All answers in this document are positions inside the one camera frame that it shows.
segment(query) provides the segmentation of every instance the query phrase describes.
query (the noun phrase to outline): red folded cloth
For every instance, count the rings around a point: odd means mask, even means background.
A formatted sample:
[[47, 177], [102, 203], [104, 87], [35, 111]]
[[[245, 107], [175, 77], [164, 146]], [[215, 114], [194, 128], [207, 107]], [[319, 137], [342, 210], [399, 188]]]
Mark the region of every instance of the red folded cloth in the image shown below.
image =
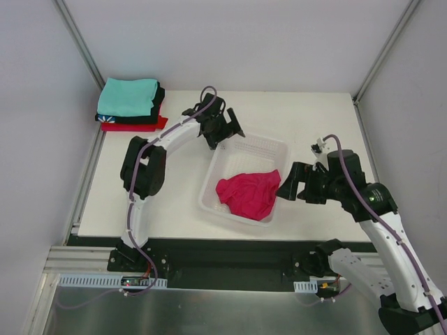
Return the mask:
[[156, 131], [157, 129], [163, 129], [168, 122], [167, 117], [161, 117], [156, 124], [112, 124], [108, 122], [101, 123], [102, 131]]

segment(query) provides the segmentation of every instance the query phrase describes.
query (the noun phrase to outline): plastic basket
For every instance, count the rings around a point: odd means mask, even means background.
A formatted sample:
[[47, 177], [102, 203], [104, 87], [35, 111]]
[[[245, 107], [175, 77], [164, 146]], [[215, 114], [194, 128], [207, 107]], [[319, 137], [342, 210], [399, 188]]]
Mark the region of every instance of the plastic basket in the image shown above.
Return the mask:
[[216, 193], [216, 185], [221, 179], [229, 179], [240, 173], [271, 172], [278, 170], [284, 178], [288, 162], [286, 143], [272, 138], [245, 134], [246, 137], [233, 136], [223, 141], [212, 157], [210, 168], [199, 195], [199, 205], [205, 211], [224, 216], [250, 225], [269, 226], [274, 220], [274, 210], [261, 221], [242, 218], [230, 213], [226, 204], [221, 204]]

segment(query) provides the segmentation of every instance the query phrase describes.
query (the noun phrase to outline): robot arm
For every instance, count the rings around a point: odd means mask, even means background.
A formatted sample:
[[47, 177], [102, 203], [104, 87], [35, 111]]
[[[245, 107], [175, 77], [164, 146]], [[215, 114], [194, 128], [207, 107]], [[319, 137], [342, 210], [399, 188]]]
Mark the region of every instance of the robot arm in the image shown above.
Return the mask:
[[[391, 282], [366, 267], [338, 240], [318, 246], [315, 254], [300, 262], [302, 270], [315, 276], [322, 276], [329, 270], [345, 277], [378, 308], [379, 317], [391, 334], [416, 334], [438, 323], [433, 304], [436, 304], [442, 318], [447, 318], [447, 300], [430, 280], [406, 238], [397, 206], [388, 189], [380, 183], [366, 182], [360, 159], [351, 150], [329, 152], [326, 143], [319, 139], [312, 146], [312, 151], [316, 156], [315, 164], [295, 162], [277, 195], [312, 204], [340, 201], [342, 208], [353, 216], [371, 239]], [[340, 162], [340, 152], [361, 198], [394, 234], [366, 210], [353, 192]], [[297, 195], [300, 182], [305, 183], [305, 188]], [[420, 275], [425, 278], [428, 290], [421, 285]]]
[[[128, 213], [130, 213], [130, 230], [139, 247], [148, 240], [146, 220], [150, 217], [150, 202], [152, 196], [160, 191], [164, 183], [167, 157], [183, 144], [201, 135], [207, 140], [211, 150], [216, 149], [218, 143], [235, 134], [244, 136], [233, 109], [227, 109], [230, 117], [230, 122], [227, 123], [224, 117], [225, 101], [216, 97], [212, 102], [213, 98], [212, 94], [207, 94], [201, 103], [184, 111], [175, 126], [161, 134], [148, 139], [135, 136], [129, 143], [120, 177], [128, 192], [132, 189], [134, 179], [134, 194], [128, 196]], [[204, 112], [198, 114], [197, 110], [204, 110]], [[147, 148], [141, 158], [148, 158], [148, 162], [144, 164], [140, 161], [137, 172], [134, 172], [138, 154], [143, 147]], [[125, 246], [133, 248], [128, 231], [129, 229], [122, 235], [122, 242]]]

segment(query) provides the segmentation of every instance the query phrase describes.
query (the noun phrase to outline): white table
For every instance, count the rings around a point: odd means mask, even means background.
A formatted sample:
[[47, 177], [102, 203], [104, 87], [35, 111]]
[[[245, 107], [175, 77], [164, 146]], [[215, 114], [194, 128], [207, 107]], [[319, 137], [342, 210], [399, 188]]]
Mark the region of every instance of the white table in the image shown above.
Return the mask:
[[[199, 99], [198, 91], [167, 91], [161, 114], [173, 124]], [[233, 107], [242, 129], [276, 137], [291, 148], [293, 161], [312, 163], [310, 145], [329, 133], [338, 135], [344, 148], [360, 156], [368, 181], [371, 165], [349, 94], [275, 93], [221, 91], [219, 96]], [[125, 229], [126, 192], [119, 178], [130, 139], [145, 133], [107, 133], [91, 184], [79, 236], [120, 237]], [[190, 239], [268, 239], [369, 241], [367, 235], [344, 212], [340, 203], [306, 204], [277, 200], [277, 222], [261, 228], [207, 213], [198, 206], [198, 194], [213, 151], [204, 138], [190, 141], [170, 156], [166, 179], [154, 197], [147, 218], [150, 237]]]

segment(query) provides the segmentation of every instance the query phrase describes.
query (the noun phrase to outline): folded towel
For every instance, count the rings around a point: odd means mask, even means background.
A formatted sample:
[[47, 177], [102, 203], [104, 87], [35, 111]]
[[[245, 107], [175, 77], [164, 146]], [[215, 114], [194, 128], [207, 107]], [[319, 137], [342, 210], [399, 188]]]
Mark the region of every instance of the folded towel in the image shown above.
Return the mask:
[[157, 124], [101, 124], [102, 131], [156, 131], [158, 129], [164, 129], [168, 122], [168, 118], [159, 117]]
[[156, 124], [160, 114], [160, 105], [165, 98], [165, 89], [160, 87], [160, 83], [157, 83], [157, 90], [155, 97], [152, 100], [154, 107], [152, 107], [150, 115], [145, 117], [115, 117], [112, 115], [102, 115], [96, 113], [95, 120], [99, 122], [109, 122], [116, 124]]
[[98, 101], [98, 114], [111, 117], [146, 117], [154, 107], [155, 79], [116, 80], [108, 78]]

